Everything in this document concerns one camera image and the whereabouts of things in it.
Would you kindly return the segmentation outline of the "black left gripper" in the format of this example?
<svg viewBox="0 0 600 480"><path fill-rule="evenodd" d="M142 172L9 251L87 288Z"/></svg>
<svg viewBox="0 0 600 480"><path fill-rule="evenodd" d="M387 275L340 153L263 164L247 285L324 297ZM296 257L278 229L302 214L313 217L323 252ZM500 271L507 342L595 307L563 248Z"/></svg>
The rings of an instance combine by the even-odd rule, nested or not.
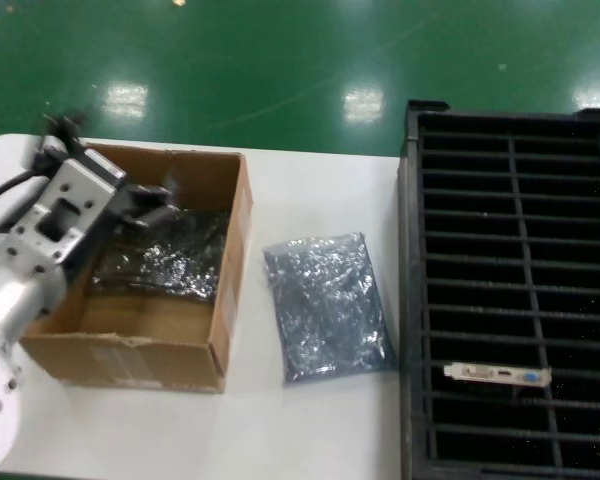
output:
<svg viewBox="0 0 600 480"><path fill-rule="evenodd" d="M177 216L180 209L172 202L170 190L151 185L127 185L106 202L54 201L44 219L44 236L53 243L51 257L62 271L64 294L72 293L89 277L117 234L158 227Z"/></svg>

